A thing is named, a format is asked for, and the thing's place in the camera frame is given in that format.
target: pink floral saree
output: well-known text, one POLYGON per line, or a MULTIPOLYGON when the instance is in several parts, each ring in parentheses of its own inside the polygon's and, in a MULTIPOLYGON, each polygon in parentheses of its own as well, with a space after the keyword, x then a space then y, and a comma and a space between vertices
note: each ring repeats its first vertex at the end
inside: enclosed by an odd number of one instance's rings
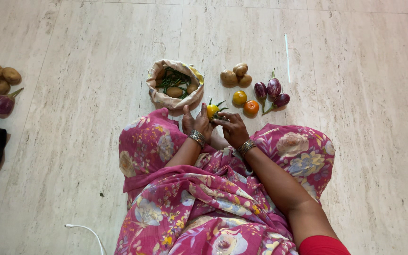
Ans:
MULTIPOLYGON (((206 145, 195 166, 165 167, 186 137, 166 108, 122 131, 120 169, 129 198, 114 254, 296 255, 284 215, 234 148, 206 145)), ((267 124, 251 138, 320 202, 335 155, 326 135, 267 124)))

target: tomato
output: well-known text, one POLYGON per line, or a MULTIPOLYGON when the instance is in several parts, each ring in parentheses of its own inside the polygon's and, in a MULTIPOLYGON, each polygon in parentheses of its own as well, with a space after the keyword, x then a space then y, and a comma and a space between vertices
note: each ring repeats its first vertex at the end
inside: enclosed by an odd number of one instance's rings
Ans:
POLYGON ((259 104, 254 100, 250 100, 243 105, 243 112, 246 115, 256 115, 259 111, 259 104))
POLYGON ((214 104, 208 104, 207 105, 207 118, 211 119, 212 116, 218 112, 220 109, 218 109, 218 106, 214 104))
POLYGON ((242 105, 247 101, 247 95, 243 90, 236 91, 233 96, 233 102, 238 105, 242 105))

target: small brinjal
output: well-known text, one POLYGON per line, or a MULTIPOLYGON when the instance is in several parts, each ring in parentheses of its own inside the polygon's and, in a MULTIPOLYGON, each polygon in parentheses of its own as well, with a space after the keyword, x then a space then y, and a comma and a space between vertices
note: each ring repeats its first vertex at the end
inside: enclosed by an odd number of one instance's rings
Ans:
POLYGON ((281 94, 281 84, 280 81, 275 78, 275 68, 272 72, 272 78, 268 81, 267 92, 268 95, 273 98, 276 98, 281 94))
POLYGON ((267 98, 267 88, 262 82, 254 84, 254 93, 258 97, 259 102, 262 105, 262 113, 264 113, 265 99, 267 98))
POLYGON ((12 94, 0 96, 0 114, 8 114, 15 105, 15 96, 20 93, 23 88, 15 91, 12 94))
POLYGON ((288 94, 281 94, 277 98, 275 98, 275 101, 272 103, 272 106, 262 115, 269 113, 273 109, 283 107, 287 105, 291 101, 291 97, 288 94))

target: fabric bag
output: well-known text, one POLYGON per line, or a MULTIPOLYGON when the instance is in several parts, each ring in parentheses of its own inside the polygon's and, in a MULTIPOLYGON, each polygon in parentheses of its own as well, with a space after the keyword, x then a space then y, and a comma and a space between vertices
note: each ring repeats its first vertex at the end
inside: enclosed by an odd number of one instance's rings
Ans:
POLYGON ((152 100, 164 106, 170 110, 179 110, 182 109, 185 105, 191 105, 196 100, 200 98, 204 91, 204 77, 196 70, 193 65, 188 65, 182 63, 181 61, 175 60, 159 60, 154 63, 150 68, 149 74, 146 80, 147 86, 149 87, 149 94, 152 97, 152 100), (184 99, 172 98, 166 94, 163 94, 163 90, 157 91, 156 89, 156 78, 159 72, 163 69, 163 65, 169 66, 181 73, 184 73, 191 77, 191 84, 198 85, 198 89, 193 91, 190 95, 184 99))

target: bangle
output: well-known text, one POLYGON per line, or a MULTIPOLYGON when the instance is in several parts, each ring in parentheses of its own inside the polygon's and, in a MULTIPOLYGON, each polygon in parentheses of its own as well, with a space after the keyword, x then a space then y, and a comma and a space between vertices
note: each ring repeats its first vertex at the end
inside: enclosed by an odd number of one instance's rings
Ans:
POLYGON ((201 145, 201 148, 204 148, 206 140, 205 137, 200 132, 193 129, 188 137, 198 142, 201 145))
POLYGON ((247 151, 253 147, 257 147, 257 146, 254 144, 254 141, 250 139, 246 141, 244 144, 242 144, 242 146, 240 146, 237 149, 237 151, 242 157, 245 157, 245 153, 247 153, 247 151))

